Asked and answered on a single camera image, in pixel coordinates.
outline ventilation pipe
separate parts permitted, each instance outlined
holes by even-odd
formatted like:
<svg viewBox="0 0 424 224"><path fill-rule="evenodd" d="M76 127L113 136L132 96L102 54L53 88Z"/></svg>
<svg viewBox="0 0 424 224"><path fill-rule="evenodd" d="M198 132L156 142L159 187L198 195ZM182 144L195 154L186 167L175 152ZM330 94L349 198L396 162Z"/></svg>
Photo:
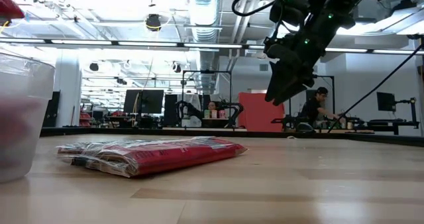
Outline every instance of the ventilation pipe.
<svg viewBox="0 0 424 224"><path fill-rule="evenodd" d="M219 22L219 0L189 0L190 23L192 25L217 26ZM213 28L193 28L194 42L217 43L218 30ZM200 51L197 55L197 68L200 70L218 70L214 52ZM213 93L213 78L200 76L200 85L204 93Z"/></svg>

